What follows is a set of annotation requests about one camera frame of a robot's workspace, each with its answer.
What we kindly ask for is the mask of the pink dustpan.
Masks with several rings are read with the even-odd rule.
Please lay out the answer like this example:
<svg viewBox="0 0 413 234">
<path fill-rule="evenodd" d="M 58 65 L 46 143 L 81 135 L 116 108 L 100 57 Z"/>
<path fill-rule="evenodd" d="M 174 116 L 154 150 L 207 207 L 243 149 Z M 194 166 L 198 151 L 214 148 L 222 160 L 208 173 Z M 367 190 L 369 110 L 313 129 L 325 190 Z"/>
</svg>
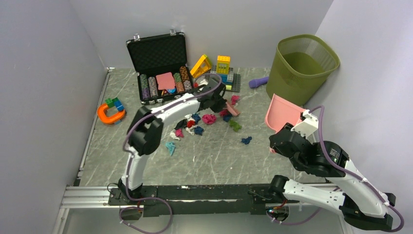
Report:
<svg viewBox="0 0 413 234">
<path fill-rule="evenodd" d="M 296 125 L 300 119 L 301 112 L 305 110 L 306 109 L 297 106 L 278 95 L 273 95 L 265 116 L 265 122 L 275 134 L 286 123 L 290 123 L 293 126 Z"/>
</svg>

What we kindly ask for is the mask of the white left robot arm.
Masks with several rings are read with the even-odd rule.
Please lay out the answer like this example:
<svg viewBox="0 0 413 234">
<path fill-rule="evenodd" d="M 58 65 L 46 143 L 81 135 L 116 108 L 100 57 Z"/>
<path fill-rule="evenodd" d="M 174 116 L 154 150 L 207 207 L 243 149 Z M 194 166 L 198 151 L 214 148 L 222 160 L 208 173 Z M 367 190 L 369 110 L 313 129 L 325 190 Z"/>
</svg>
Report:
<svg viewBox="0 0 413 234">
<path fill-rule="evenodd" d="M 129 154 L 125 172 L 120 178 L 121 199 L 132 205 L 141 200 L 143 172 L 149 156 L 154 153 L 163 134 L 163 128 L 182 120 L 186 115 L 211 109 L 220 112 L 226 106 L 225 85 L 217 74 L 210 74 L 208 83 L 160 107 L 141 107 L 127 132 L 122 150 Z"/>
</svg>

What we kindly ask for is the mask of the pink hand brush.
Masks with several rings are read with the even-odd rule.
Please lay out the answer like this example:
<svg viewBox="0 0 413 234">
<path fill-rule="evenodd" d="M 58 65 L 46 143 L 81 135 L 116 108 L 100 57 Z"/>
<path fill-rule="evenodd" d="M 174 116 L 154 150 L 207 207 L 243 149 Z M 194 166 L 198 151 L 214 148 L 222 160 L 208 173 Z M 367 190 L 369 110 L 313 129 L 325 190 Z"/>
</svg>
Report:
<svg viewBox="0 0 413 234">
<path fill-rule="evenodd" d="M 229 101 L 226 101 L 226 107 L 225 107 L 225 109 L 229 112 L 229 113 L 231 113 L 233 116 L 239 116 L 240 114 L 241 114 L 241 112 L 239 111 L 239 110 L 237 110 L 236 108 L 235 108 L 235 106 L 234 105 L 232 105 Z"/>
</svg>

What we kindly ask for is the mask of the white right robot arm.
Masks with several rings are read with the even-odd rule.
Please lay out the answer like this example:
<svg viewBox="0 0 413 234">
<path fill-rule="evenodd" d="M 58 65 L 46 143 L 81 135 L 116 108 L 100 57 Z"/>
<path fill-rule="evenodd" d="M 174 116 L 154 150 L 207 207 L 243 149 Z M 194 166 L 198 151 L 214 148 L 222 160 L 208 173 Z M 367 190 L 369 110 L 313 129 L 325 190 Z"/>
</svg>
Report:
<svg viewBox="0 0 413 234">
<path fill-rule="evenodd" d="M 271 135 L 269 141 L 270 148 L 288 158 L 296 170 L 323 177 L 339 187 L 335 192 L 327 192 L 275 175 L 268 189 L 272 201 L 310 203 L 342 216 L 355 228 L 391 231 L 393 217 L 389 210 L 395 203 L 395 195 L 383 193 L 370 184 L 339 145 L 330 141 L 311 143 L 293 131 L 289 123 Z"/>
</svg>

